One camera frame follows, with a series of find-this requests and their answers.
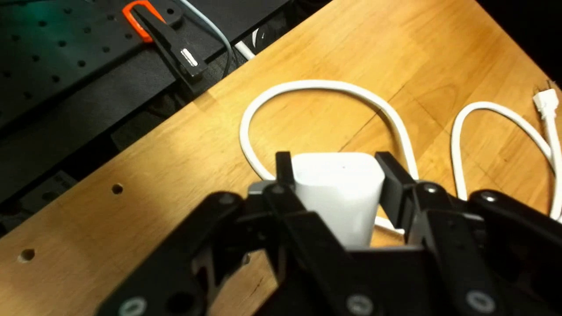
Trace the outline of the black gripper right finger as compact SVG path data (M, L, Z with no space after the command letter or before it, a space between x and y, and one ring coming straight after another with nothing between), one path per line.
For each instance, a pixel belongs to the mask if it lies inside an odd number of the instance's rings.
M381 151L374 158L384 174L379 205L395 228L409 230L416 212L416 181L391 153Z

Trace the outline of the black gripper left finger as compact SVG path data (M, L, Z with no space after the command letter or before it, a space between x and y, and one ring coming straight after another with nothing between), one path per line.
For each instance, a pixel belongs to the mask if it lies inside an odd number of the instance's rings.
M293 174L291 153L290 151L277 151L276 153L276 186L274 195L293 200L300 205L300 198L297 195L297 183Z

